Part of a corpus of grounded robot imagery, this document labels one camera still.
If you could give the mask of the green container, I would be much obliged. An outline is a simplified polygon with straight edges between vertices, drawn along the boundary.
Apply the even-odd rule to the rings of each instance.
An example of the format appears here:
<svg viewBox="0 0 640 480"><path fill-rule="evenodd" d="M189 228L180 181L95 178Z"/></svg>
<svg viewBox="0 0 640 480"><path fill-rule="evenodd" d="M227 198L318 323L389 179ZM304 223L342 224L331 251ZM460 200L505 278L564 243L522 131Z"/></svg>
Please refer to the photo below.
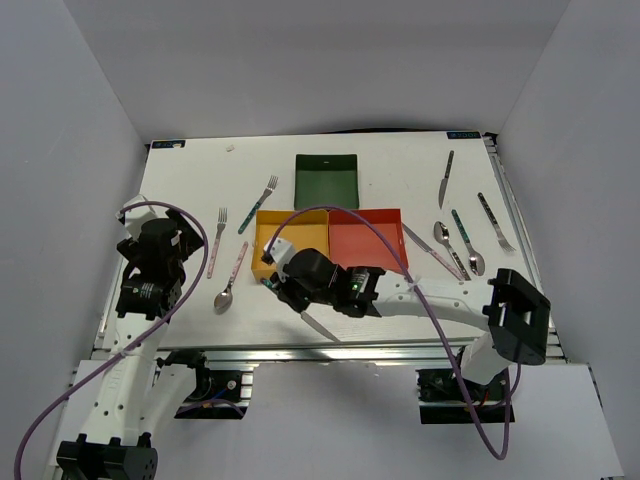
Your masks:
<svg viewBox="0 0 640 480"><path fill-rule="evenodd" d="M360 207L356 154L296 156L294 209L319 205Z"/></svg>

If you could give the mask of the green handled knife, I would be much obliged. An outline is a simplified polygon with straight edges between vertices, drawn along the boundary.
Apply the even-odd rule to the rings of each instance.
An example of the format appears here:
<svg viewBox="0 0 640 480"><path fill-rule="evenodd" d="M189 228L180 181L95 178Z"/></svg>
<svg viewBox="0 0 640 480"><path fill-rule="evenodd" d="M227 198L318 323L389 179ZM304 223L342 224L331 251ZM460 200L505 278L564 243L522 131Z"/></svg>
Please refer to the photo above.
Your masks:
<svg viewBox="0 0 640 480"><path fill-rule="evenodd" d="M315 332L322 335L324 338L334 342L340 343L341 340L336 337L333 333L331 333L327 328L325 328L322 324L320 324L317 320L315 320L311 315L309 315L306 311L300 313L300 318Z"/></svg>

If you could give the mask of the right blue corner label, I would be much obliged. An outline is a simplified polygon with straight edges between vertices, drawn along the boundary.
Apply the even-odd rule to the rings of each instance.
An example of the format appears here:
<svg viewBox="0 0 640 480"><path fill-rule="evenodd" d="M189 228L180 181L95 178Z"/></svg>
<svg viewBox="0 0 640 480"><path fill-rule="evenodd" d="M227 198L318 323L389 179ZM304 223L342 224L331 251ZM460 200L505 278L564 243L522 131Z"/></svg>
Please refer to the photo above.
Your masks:
<svg viewBox="0 0 640 480"><path fill-rule="evenodd" d="M481 139L482 135L478 131L447 131L449 140Z"/></svg>

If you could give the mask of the pink handled fork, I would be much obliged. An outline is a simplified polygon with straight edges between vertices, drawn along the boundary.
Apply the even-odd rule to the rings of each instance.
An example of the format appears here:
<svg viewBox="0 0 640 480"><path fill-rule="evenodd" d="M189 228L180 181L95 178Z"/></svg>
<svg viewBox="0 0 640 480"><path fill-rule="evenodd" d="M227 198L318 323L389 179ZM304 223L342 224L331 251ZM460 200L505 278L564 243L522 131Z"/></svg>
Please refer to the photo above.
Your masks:
<svg viewBox="0 0 640 480"><path fill-rule="evenodd" d="M206 278L207 279L211 279L212 276L213 276L213 272L214 272L214 268L215 268L215 262L216 262L216 258L217 258L217 253L218 253L221 237L222 237L223 232L224 232L224 230L226 228L227 218L228 218L227 208L226 207L220 207L219 211L218 211L218 219L217 219L217 224L216 224L216 234L215 234L215 237L214 237L213 246L211 248L211 254L210 254L208 268L207 268L207 272L206 272Z"/></svg>

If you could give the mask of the green handled fork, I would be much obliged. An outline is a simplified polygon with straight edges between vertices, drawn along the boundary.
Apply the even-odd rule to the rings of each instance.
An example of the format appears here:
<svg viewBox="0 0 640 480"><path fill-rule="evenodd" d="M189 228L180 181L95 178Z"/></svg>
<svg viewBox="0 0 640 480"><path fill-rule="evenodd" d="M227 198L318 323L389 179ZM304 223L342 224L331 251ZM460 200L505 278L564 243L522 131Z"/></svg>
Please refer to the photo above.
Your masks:
<svg viewBox="0 0 640 480"><path fill-rule="evenodd" d="M258 200L254 203L253 207L251 208L251 210L248 212L248 214L246 215L246 217L244 218L243 222L241 223L241 225L239 226L237 233L239 235L242 235L244 233L244 231L248 228L249 224L251 223L252 219L256 216L257 212L259 211L259 209L261 208L261 206L264 204L264 202L266 201L266 199L274 192L274 190L276 189L278 184L278 177L276 175L271 175L269 178L269 181L267 183L267 186L265 187L265 189L263 190L261 196L258 198Z"/></svg>

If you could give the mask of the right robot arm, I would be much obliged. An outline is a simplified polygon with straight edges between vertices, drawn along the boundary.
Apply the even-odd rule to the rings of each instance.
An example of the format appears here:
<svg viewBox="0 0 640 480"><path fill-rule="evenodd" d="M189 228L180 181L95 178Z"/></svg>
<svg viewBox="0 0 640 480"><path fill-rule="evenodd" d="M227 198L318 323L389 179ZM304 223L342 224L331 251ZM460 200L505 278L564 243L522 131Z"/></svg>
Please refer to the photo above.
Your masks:
<svg viewBox="0 0 640 480"><path fill-rule="evenodd" d="M468 325L481 336L464 348L453 390L472 399L513 364L545 363L551 305L518 272L501 268L487 283L411 281L379 267L343 268L313 248L277 240L263 258L275 266L277 298L302 313L312 304L352 318L429 317Z"/></svg>

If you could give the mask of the red container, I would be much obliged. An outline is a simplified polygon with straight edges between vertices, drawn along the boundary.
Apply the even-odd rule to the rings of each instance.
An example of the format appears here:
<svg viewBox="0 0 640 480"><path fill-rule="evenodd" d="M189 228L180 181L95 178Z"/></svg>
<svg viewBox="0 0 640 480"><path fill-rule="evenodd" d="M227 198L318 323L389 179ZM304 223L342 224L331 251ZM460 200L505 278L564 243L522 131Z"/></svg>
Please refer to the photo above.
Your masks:
<svg viewBox="0 0 640 480"><path fill-rule="evenodd" d="M405 249L400 209L355 210L372 224L399 255L405 268L409 261ZM365 224L340 211L329 212L329 252L333 263L343 268L380 267L401 273L402 269L384 242Z"/></svg>

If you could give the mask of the black handled spoon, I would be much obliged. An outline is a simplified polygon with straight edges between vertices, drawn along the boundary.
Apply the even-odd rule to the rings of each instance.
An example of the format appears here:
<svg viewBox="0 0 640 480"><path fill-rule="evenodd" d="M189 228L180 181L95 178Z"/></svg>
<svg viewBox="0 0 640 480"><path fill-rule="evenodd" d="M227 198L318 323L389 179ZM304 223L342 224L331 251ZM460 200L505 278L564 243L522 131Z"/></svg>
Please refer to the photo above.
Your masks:
<svg viewBox="0 0 640 480"><path fill-rule="evenodd" d="M441 244L442 246L445 247L445 249L449 253L451 259L454 261L456 267L458 268L458 270L459 270L461 276L463 277L463 279L465 281L470 281L471 277L470 277L466 267L464 266L464 264L463 264L462 260L460 259L459 255L457 254L457 252L455 251L455 249L452 247L452 245L450 243L449 230L441 221L436 221L434 223L433 235L434 235L435 240L439 244Z"/></svg>

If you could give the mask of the black handled knife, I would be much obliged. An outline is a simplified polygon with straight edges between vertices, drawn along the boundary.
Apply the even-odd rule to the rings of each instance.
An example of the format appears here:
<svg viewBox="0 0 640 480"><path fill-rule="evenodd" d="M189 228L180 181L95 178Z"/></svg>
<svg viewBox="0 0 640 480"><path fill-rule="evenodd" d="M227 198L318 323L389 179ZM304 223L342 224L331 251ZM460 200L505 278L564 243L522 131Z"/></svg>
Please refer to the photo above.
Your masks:
<svg viewBox="0 0 640 480"><path fill-rule="evenodd" d="M439 191L438 191L438 206L440 209L442 209L444 204L444 199L445 199L446 190L447 190L447 186L450 178L454 156L455 156L455 151L450 150L447 158L445 172L440 182Z"/></svg>

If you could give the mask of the yellow container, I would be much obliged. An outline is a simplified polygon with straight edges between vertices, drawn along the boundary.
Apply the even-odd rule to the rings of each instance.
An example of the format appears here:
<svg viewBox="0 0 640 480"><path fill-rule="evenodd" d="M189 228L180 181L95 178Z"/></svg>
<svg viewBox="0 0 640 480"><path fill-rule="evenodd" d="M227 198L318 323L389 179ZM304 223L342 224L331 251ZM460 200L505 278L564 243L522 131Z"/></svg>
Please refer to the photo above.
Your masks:
<svg viewBox="0 0 640 480"><path fill-rule="evenodd" d="M277 228L293 211L260 210L256 215L256 233L251 270L257 282L269 278L275 272L274 265L261 260L263 249L271 240ZM289 222L279 237L291 242L296 250L314 248L329 256L329 213L326 210L314 210L303 213Z"/></svg>

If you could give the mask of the pink handled knife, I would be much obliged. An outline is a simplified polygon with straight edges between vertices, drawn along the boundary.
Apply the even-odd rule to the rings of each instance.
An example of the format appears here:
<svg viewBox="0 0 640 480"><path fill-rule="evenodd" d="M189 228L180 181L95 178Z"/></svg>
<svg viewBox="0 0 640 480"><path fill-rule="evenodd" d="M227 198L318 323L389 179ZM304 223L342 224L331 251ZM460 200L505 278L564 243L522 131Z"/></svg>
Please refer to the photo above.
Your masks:
<svg viewBox="0 0 640 480"><path fill-rule="evenodd" d="M449 264L441 255L439 255L433 248L431 248L422 238L420 238L411 228L405 223L402 223L404 233L424 252L431 255L441 266L443 266L449 273L451 273L457 280L463 281L464 277L460 271Z"/></svg>

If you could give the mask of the blue corner label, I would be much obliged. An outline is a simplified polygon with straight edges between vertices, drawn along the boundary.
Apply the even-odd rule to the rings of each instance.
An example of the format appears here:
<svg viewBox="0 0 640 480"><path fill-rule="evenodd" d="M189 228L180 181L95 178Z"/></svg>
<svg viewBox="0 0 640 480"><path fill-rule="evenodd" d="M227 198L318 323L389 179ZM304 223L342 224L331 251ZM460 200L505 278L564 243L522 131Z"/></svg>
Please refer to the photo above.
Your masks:
<svg viewBox="0 0 640 480"><path fill-rule="evenodd" d="M158 140L151 143L152 149L176 149L184 148L186 145L185 140Z"/></svg>
<svg viewBox="0 0 640 480"><path fill-rule="evenodd" d="M478 131L447 131L449 140L481 139L482 135Z"/></svg>

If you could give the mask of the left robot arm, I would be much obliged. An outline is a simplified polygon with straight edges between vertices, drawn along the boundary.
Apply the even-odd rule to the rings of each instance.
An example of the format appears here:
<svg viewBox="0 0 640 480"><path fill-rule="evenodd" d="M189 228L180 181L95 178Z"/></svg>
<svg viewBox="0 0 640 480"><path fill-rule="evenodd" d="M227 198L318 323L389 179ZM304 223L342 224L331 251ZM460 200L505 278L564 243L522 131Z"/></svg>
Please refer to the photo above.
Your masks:
<svg viewBox="0 0 640 480"><path fill-rule="evenodd" d="M186 398L199 399L211 387L211 374L195 364L151 375L171 316L193 292L185 262L207 250L204 229L186 212L136 201L118 219L129 236L117 245L125 259L115 305L114 337L100 367L100 386L77 438L60 443L56 463L66 479L152 479L158 452L157 430Z"/></svg>

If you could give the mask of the left blue corner label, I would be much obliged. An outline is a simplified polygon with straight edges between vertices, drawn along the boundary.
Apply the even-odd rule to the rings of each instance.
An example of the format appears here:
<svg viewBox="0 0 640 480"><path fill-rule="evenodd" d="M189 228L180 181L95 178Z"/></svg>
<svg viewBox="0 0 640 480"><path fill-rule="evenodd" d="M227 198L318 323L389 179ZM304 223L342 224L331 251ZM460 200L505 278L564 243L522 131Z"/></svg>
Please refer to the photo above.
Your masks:
<svg viewBox="0 0 640 480"><path fill-rule="evenodd" d="M176 149L184 148L186 145L185 140L158 140L151 143L152 149Z"/></svg>

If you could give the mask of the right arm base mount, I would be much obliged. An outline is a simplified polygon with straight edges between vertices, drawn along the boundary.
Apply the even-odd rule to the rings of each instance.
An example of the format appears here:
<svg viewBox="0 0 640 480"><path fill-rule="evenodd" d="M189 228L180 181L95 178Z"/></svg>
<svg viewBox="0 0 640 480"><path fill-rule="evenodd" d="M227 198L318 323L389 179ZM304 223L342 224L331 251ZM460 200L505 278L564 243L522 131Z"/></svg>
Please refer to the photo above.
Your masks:
<svg viewBox="0 0 640 480"><path fill-rule="evenodd" d="M488 385L464 381L481 423L515 422L513 407L506 408L506 377L500 373ZM420 420L423 425L472 424L470 410L451 369L417 371Z"/></svg>

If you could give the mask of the black handled fork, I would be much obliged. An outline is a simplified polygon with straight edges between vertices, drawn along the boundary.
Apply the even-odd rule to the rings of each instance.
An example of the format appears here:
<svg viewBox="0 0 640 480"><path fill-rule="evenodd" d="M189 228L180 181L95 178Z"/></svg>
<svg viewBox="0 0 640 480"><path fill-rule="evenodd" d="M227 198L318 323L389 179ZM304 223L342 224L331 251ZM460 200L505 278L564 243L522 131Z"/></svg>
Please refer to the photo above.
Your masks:
<svg viewBox="0 0 640 480"><path fill-rule="evenodd" d="M499 246L502 248L503 251L507 252L507 253L514 253L516 251L516 249L509 243L509 241L506 239L500 225L499 222L497 220L497 218L495 217L489 203L487 202L485 196L483 195L482 192L478 192L477 193L477 198L485 212L485 214L488 217L489 222L491 223L494 232L496 234L497 237L497 241Z"/></svg>

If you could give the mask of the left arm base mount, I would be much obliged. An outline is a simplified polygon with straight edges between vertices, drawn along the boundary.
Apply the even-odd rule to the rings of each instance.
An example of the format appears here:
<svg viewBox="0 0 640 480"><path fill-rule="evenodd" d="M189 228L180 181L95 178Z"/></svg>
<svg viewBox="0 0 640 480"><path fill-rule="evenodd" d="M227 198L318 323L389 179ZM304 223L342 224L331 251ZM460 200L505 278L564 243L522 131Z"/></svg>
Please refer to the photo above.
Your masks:
<svg viewBox="0 0 640 480"><path fill-rule="evenodd" d="M175 350L156 363L154 384L170 366L184 366L194 379L194 390L178 407L174 418L185 420L241 420L248 410L253 373L214 368L199 350Z"/></svg>

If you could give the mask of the green handled spoon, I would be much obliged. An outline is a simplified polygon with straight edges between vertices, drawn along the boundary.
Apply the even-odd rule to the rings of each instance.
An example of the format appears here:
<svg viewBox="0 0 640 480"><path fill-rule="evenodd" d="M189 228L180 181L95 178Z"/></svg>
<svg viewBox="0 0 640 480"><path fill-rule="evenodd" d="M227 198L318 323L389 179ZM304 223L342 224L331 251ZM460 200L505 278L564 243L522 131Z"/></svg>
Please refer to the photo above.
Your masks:
<svg viewBox="0 0 640 480"><path fill-rule="evenodd" d="M458 231L461 235L461 238L464 242L464 245L467 249L468 252L468 258L469 258L469 266L472 270L472 272L477 275L477 276L483 276L485 274L486 271L486 265L485 265L485 260L484 257L473 247L472 243L471 243L471 239L464 227L464 224L457 212L456 209L452 209L451 210L451 215L454 219L454 222L456 224L456 227L458 228Z"/></svg>

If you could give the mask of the pink handled spoon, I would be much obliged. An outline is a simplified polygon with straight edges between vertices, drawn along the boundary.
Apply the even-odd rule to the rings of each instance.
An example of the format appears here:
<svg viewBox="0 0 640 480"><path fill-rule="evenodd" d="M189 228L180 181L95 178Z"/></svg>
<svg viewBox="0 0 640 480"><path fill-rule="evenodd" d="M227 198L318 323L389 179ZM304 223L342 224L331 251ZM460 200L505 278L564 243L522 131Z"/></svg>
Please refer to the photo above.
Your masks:
<svg viewBox="0 0 640 480"><path fill-rule="evenodd" d="M249 247L249 242L245 241L236 258L232 272L227 281L226 287L220 293L218 293L214 298L213 308L214 308L214 313L217 315L222 315L223 313L225 313L230 308L233 302L233 292L232 292L233 285L238 276L239 270L245 258L248 247Z"/></svg>

